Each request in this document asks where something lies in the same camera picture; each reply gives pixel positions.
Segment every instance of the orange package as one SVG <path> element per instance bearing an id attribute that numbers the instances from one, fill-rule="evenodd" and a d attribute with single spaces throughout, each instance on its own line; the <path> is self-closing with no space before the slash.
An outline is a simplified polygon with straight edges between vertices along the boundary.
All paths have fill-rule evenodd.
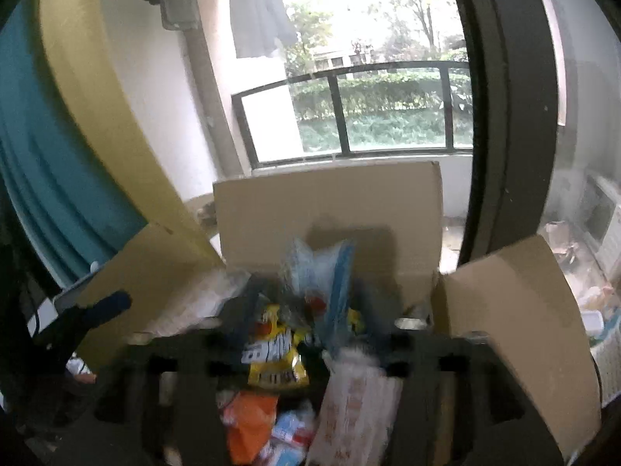
<path id="1" fill-rule="evenodd" d="M 277 396 L 240 392 L 224 409 L 227 443 L 235 465 L 250 464 L 268 442 L 276 421 Z"/>

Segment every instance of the white appliance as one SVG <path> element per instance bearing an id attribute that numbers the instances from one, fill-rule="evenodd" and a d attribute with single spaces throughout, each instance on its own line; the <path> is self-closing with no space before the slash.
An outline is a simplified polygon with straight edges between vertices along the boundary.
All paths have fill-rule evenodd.
<path id="1" fill-rule="evenodd" d="M 609 282 L 621 277 L 621 190 L 616 183 L 587 172 L 576 224 Z"/>

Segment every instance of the metal railing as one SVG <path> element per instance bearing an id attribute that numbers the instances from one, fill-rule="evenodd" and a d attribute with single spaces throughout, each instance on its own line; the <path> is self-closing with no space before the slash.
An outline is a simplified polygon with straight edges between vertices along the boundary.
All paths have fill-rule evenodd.
<path id="1" fill-rule="evenodd" d="M 411 147 L 411 148 L 386 148 L 378 150 L 363 150 L 352 151 L 350 149 L 349 136 L 347 133 L 347 123 L 345 120 L 345 112 L 343 110 L 343 101 L 338 86 L 338 77 L 372 71 L 384 71 L 384 70 L 402 70 L 404 68 L 436 68 L 440 72 L 440 85 L 442 87 L 442 102 L 444 110 L 444 129 L 445 129 L 445 144 L 437 147 Z M 291 77 L 289 79 L 280 80 L 278 82 L 272 82 L 265 85 L 260 85 L 253 89 L 239 92 L 232 96 L 233 109 L 239 129 L 241 132 L 241 138 L 246 147 L 248 159 L 252 168 L 265 168 L 266 166 L 287 165 L 303 162 L 316 162 L 325 161 L 329 158 L 352 158 L 352 157 L 373 157 L 373 156 L 386 156 L 390 154 L 399 155 L 433 155 L 433 154 L 457 154 L 457 153 L 469 153 L 470 150 L 456 149 L 453 139 L 453 96 L 451 94 L 451 83 L 449 80 L 449 69 L 462 69 L 468 70 L 468 63 L 461 61 L 394 61 L 391 63 L 371 63 L 371 64 L 359 64 L 356 66 L 346 66 L 342 68 L 334 68 L 333 70 L 323 70 L 319 72 L 308 73 L 297 77 Z M 246 117 L 246 111 L 243 107 L 243 98 L 246 96 L 252 96 L 254 94 L 267 91 L 269 89 L 275 89 L 285 85 L 291 85 L 300 82 L 307 82 L 309 80 L 327 79 L 328 86 L 330 88 L 331 102 L 334 110 L 334 116 L 336 119 L 338 139 L 340 142 L 340 152 L 325 152 L 321 155 L 299 156 L 295 158 L 278 160 L 276 162 L 261 162 L 257 156 L 257 149 L 252 138 L 248 119 Z"/>

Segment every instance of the sky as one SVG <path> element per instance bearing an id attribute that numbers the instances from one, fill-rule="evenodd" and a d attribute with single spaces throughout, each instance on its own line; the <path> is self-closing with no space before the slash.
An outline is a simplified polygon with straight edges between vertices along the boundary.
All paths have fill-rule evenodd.
<path id="1" fill-rule="evenodd" d="M 376 22 L 366 12 L 366 6 L 360 0 L 318 0 L 319 10 L 328 10 L 333 13 L 331 19 L 333 37 L 330 40 L 331 48 L 348 49 L 352 40 L 362 38 L 370 40 L 376 48 L 380 47 L 388 36 L 385 22 Z M 456 7 L 440 3 L 438 12 L 434 15 L 434 26 L 440 30 L 442 36 L 463 34 L 461 21 Z M 424 34 L 413 37 L 423 45 L 428 45 Z"/>

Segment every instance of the open cardboard box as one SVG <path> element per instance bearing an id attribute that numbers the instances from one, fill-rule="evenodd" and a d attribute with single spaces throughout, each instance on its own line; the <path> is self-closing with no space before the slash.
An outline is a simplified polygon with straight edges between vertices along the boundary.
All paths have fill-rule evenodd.
<path id="1" fill-rule="evenodd" d="M 486 332 L 530 395 L 565 457 L 600 425 L 597 375 L 576 302 L 539 236 L 441 276 L 442 184 L 435 162 L 336 166 L 233 179 L 214 186 L 227 268 L 276 272 L 291 241 L 314 249 L 355 242 L 353 273 L 398 292 L 406 311 L 432 299 L 436 328 Z M 191 244 L 146 227 L 80 297 L 123 288 L 131 310 L 89 333 L 80 355 L 94 369 L 135 331 L 216 294 L 213 266 Z"/>

